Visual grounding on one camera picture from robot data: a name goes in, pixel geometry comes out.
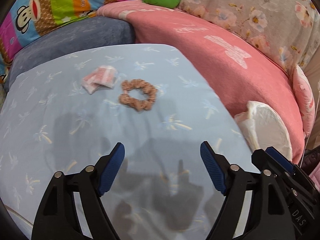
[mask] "white plastic bag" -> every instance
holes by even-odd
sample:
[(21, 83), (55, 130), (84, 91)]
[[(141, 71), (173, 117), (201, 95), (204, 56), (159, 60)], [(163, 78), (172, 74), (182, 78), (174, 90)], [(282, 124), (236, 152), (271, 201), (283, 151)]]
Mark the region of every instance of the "white plastic bag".
[(247, 112), (237, 114), (234, 119), (252, 152), (273, 146), (292, 161), (289, 132), (278, 113), (269, 105), (257, 101), (249, 101), (247, 107)]

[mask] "colorful striped blanket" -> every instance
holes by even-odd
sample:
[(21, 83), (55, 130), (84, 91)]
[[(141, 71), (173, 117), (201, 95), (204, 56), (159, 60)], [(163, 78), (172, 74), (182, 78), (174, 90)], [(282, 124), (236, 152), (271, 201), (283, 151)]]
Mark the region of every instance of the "colorful striped blanket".
[(126, 0), (17, 0), (0, 26), (0, 75), (14, 55), (46, 33), (87, 17), (104, 4)]

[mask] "white cord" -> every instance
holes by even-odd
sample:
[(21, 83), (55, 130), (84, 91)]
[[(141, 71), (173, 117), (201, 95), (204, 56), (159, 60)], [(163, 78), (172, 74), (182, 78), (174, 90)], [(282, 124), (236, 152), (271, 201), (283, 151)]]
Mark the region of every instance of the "white cord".
[[(318, 113), (319, 100), (320, 100), (320, 80), (318, 81), (318, 101), (317, 101), (316, 113), (315, 113), (315, 118), (314, 118), (314, 120), (313, 120), (313, 126), (312, 126), (312, 128), (314, 127), (315, 122), (316, 122), (316, 116), (317, 116), (317, 113)], [(303, 163), (303, 158), (304, 158), (304, 155), (305, 155), (305, 152), (306, 152), (306, 148), (307, 148), (307, 144), (308, 144), (310, 135), (311, 135), (311, 132), (309, 133), (309, 136), (307, 137), (307, 141), (306, 141), (306, 144), (305, 144), (304, 149), (303, 149), (303, 154), (302, 154), (302, 158), (301, 158), (300, 168), (301, 168), (302, 163)]]

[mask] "scrunchie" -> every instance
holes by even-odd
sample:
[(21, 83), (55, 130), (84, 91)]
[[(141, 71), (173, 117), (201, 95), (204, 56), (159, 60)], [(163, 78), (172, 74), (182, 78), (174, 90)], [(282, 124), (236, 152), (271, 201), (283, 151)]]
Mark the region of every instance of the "scrunchie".
[[(151, 110), (153, 103), (156, 101), (157, 89), (150, 83), (142, 79), (132, 79), (130, 82), (124, 80), (121, 83), (123, 94), (119, 96), (119, 102), (123, 105), (129, 105), (135, 108), (138, 112), (141, 110)], [(129, 96), (129, 91), (133, 89), (141, 89), (149, 98), (147, 100), (138, 100)]]

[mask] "blue gripper pad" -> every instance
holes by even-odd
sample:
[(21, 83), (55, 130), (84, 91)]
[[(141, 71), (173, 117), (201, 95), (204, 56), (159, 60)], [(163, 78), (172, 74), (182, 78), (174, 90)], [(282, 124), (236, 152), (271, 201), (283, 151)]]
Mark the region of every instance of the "blue gripper pad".
[(112, 186), (113, 181), (120, 169), (120, 166), (124, 159), (124, 145), (119, 144), (119, 147), (114, 152), (113, 156), (108, 161), (105, 169), (101, 173), (98, 192), (102, 196), (108, 192)]
[(294, 174), (293, 164), (289, 162), (281, 153), (275, 148), (268, 147), (265, 152), (272, 157), (282, 168), (284, 168), (290, 175)]
[(227, 186), (225, 183), (225, 174), (220, 168), (219, 164), (212, 155), (212, 149), (209, 149), (205, 142), (200, 146), (200, 155), (204, 166), (206, 167), (209, 176), (213, 182), (216, 190), (220, 191), (223, 195), (227, 191)]

